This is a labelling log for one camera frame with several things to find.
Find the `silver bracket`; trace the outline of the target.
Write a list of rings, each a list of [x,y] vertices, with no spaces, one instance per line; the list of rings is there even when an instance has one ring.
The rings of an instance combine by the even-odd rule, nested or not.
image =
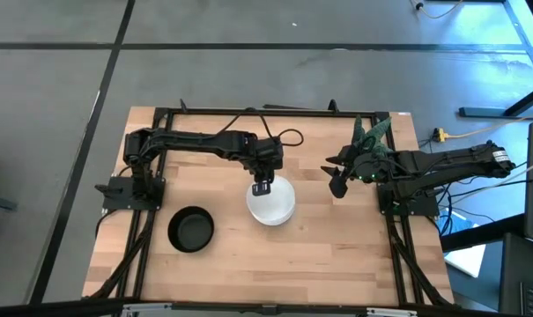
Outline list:
[[[418,317],[418,313],[412,310],[368,307],[366,317]]]
[[[172,303],[136,303],[122,307],[120,317],[139,317],[141,313],[154,313],[171,310]]]

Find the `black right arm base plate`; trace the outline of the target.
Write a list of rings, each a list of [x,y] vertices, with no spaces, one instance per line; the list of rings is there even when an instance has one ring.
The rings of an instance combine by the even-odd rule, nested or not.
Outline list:
[[[430,216],[439,214],[436,196],[438,189],[415,189],[412,193],[399,182],[389,182],[376,187],[382,214],[392,216]]]

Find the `black aluminium table frame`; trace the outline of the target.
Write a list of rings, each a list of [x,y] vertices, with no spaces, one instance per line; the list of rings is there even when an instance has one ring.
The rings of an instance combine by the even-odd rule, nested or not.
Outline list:
[[[150,245],[122,284],[145,301],[396,306],[396,280],[384,216],[374,185],[353,181],[336,199],[321,169],[351,138],[354,119],[299,111],[240,115],[218,109],[168,114],[174,129],[213,133],[225,126],[287,142],[281,175],[292,183],[296,209],[279,226],[262,225],[247,209],[250,175],[210,154],[171,151],[162,166],[166,192]],[[210,244],[193,254],[167,237],[172,216],[187,206],[208,210]]]

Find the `black laptop with keyboard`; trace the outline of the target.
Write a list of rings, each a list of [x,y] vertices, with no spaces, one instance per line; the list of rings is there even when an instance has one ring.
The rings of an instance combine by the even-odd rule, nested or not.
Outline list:
[[[533,241],[510,233],[503,239],[499,311],[533,317]]]

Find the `green snake plant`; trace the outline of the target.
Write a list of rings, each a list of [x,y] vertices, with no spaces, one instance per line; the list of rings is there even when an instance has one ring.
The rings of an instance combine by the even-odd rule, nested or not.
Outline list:
[[[391,119],[388,118],[378,122],[370,130],[365,131],[362,124],[362,118],[357,116],[353,126],[352,145],[377,156],[385,156],[390,152],[390,148],[381,140],[389,130],[390,123]]]

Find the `black desk beam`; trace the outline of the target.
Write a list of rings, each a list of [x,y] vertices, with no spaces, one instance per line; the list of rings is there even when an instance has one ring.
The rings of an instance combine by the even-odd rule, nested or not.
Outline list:
[[[507,217],[486,225],[454,232],[440,238],[442,251],[449,253],[460,249],[488,244],[501,240],[506,233],[524,235],[525,216],[523,214]]]

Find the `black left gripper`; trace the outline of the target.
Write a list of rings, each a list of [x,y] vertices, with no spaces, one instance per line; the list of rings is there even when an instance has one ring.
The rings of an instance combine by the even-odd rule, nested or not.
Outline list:
[[[259,152],[247,163],[247,170],[255,181],[251,187],[254,196],[268,195],[271,192],[269,181],[273,181],[274,173],[283,168],[284,153],[282,150]]]

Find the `black bowl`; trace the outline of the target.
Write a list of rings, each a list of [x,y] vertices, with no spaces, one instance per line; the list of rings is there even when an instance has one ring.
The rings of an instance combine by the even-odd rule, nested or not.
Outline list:
[[[214,220],[207,210],[187,206],[178,210],[170,219],[167,237],[176,250],[195,253],[210,243],[214,231]]]

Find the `white paper sheet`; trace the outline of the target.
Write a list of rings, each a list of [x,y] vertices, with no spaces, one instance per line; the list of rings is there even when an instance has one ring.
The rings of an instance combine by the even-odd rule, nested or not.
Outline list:
[[[478,278],[486,245],[478,245],[449,252],[444,259],[447,264],[459,269],[468,276]]]

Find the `white bowl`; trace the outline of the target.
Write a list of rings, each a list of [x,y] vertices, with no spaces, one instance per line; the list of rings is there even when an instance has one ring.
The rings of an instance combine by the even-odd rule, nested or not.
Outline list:
[[[292,184],[284,177],[276,175],[270,184],[268,195],[254,196],[251,184],[246,193],[246,204],[250,213],[294,213],[296,207],[295,191]]]

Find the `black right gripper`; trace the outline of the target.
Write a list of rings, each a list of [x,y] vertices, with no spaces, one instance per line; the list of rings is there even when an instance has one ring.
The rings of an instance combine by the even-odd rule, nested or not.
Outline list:
[[[336,156],[326,158],[331,164],[344,164],[344,170],[337,167],[321,166],[330,176],[343,176],[346,180],[365,183],[374,182],[380,172],[381,157],[371,152],[342,149]]]

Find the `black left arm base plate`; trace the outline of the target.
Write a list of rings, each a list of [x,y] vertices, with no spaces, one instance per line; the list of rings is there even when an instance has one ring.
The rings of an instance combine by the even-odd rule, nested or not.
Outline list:
[[[164,196],[165,179],[151,178],[150,184],[133,177],[111,177],[108,184],[95,189],[104,196],[107,210],[159,210]]]

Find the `black desk foot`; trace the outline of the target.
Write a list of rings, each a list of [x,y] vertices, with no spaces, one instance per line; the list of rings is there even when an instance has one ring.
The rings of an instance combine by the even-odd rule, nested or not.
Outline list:
[[[458,114],[466,118],[489,118],[489,119],[524,119],[522,114],[533,107],[533,91],[522,97],[509,108],[491,107],[460,107]]]

